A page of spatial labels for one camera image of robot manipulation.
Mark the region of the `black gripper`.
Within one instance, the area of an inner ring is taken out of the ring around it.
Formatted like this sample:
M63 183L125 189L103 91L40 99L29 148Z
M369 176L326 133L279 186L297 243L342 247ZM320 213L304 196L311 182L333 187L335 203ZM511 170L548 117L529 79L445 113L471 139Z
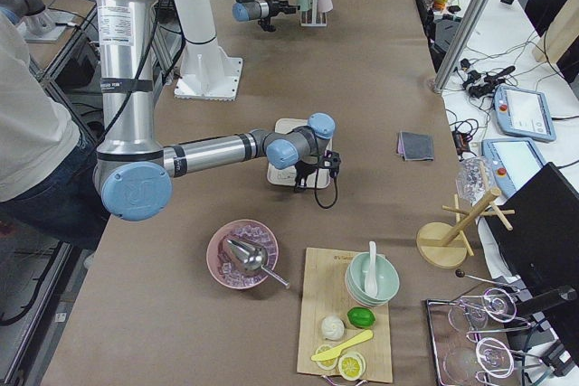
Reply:
M329 186L330 181L336 181L341 164L340 154L326 150L324 155L318 157L314 163L298 161L296 176L294 179L294 192L303 192L308 188L317 190Z
M290 5L287 0L265 0L268 5L268 16L278 14L298 14L300 5Z

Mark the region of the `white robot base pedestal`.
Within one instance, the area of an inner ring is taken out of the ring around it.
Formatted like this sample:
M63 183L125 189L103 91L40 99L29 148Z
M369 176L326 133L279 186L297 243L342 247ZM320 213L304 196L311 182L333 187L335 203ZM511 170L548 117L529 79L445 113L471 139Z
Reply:
M185 48L175 88L179 99L232 101L236 98L242 59L220 47L210 0L174 0Z

